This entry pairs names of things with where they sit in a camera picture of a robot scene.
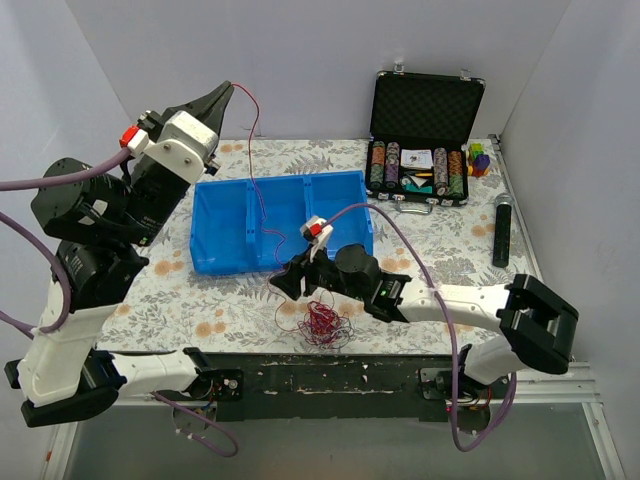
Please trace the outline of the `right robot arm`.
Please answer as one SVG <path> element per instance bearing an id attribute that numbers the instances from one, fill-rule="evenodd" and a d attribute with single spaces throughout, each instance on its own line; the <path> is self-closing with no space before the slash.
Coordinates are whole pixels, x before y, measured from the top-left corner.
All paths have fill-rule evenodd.
<path id="1" fill-rule="evenodd" d="M 459 367 L 452 383 L 464 397 L 526 368 L 552 375 L 569 369 L 579 313 L 531 275 L 518 274 L 506 285 L 430 287 L 381 269 L 362 245 L 352 244 L 333 258 L 308 249 L 270 282 L 292 300 L 318 288 L 359 300 L 384 322 L 443 322 L 492 332 L 485 343 L 453 350 Z"/>

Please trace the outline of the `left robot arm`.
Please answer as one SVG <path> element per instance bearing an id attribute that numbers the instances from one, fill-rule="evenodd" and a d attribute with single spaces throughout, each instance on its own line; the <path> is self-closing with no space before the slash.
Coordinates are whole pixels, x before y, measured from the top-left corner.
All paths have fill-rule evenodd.
<path id="1" fill-rule="evenodd" d="M 139 249 L 153 242 L 192 185 L 216 173 L 233 92 L 226 81 L 198 99 L 142 114 L 100 165 L 65 157 L 41 178 L 2 184 L 5 191 L 35 191 L 32 212 L 59 242 L 45 252 L 46 307 L 36 325 L 24 327 L 30 347 L 5 367 L 24 395 L 27 426 L 87 420 L 122 397 L 174 391 L 200 400 L 211 392 L 211 369 L 195 347 L 126 354 L 97 343 L 148 265 Z"/>

